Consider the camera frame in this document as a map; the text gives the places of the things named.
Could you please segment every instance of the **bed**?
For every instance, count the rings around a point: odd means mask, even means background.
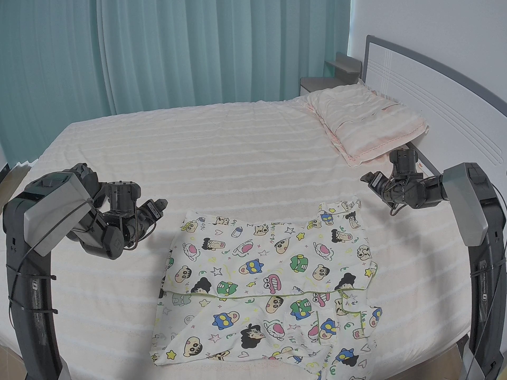
[[[402,75],[407,85],[412,73],[420,74],[428,65],[386,44],[372,37],[367,40],[363,79],[372,89],[413,105],[428,118],[430,133],[417,143],[428,167],[443,170],[472,160],[497,177],[501,162],[490,162],[490,167],[476,154],[473,159],[438,156],[428,139],[435,139],[430,135],[433,124],[443,122],[432,118],[428,106],[414,98],[412,85],[403,88],[395,80]],[[432,72],[463,88],[443,73]],[[431,92],[426,82],[420,80],[419,85]],[[434,92],[432,97],[453,106],[453,96]],[[498,112],[481,100],[483,107]],[[503,143],[495,145],[504,148]],[[350,168],[304,98],[174,108],[74,123],[48,147],[16,194],[45,173],[83,161],[101,181],[137,182],[142,187],[139,204],[148,198],[165,198],[169,204],[155,233],[115,261],[92,257],[67,239],[52,252],[58,277],[53,282],[53,305],[59,310],[55,326],[60,354],[73,379],[229,380],[236,379],[238,371],[242,378],[314,378],[297,367],[267,360],[152,364],[149,350],[161,275],[169,244],[188,209],[250,221],[304,222],[321,202],[345,195],[361,197],[372,253],[379,264],[369,299],[384,310],[374,331],[374,379],[387,378],[445,351],[469,330],[468,254],[450,206],[404,209],[396,218],[389,217],[387,207],[359,181],[368,171],[390,174],[388,156]],[[4,260],[5,250],[0,255]],[[7,316],[4,269],[0,269],[0,294],[0,341],[19,352]]]

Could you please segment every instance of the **headboard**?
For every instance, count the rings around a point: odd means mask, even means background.
[[[477,162],[507,199],[507,103],[450,67],[368,35],[363,81],[420,111],[429,132],[412,141],[435,174]]]

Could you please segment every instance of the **pajamas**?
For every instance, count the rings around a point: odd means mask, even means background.
[[[321,204],[304,226],[188,212],[170,248],[151,358],[277,359],[321,378],[365,380],[382,314],[360,200]]]

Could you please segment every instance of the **pink pillow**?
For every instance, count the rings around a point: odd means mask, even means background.
[[[428,131],[414,110],[361,83],[304,96],[349,166],[359,166]]]

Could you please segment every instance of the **curtain fold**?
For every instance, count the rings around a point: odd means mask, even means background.
[[[331,75],[350,0],[0,0],[0,142],[32,161],[69,124],[283,100]]]

